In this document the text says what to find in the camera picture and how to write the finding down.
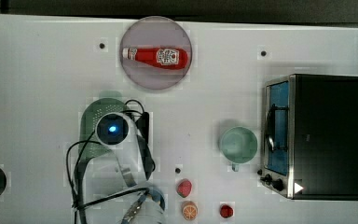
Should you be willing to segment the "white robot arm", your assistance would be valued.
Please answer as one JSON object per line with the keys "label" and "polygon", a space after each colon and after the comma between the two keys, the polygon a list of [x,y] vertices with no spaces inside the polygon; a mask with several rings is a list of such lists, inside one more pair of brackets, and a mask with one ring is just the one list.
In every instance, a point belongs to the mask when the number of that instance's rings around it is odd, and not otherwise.
{"label": "white robot arm", "polygon": [[112,112],[97,119],[76,164],[76,220],[79,224],[166,224],[165,199],[149,182],[155,163],[129,116]]}

